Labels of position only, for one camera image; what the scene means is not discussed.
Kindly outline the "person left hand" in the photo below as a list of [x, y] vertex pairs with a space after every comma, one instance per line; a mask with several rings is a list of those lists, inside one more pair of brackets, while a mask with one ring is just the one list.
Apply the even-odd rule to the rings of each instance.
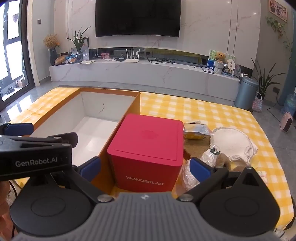
[[10, 238], [10, 230], [7, 227], [7, 220], [5, 219], [5, 215], [9, 211], [9, 205], [6, 201], [8, 197], [8, 193], [10, 191], [10, 184], [8, 181], [1, 181], [1, 193], [0, 193], [0, 216], [1, 216], [1, 238], [3, 240], [9, 240]]

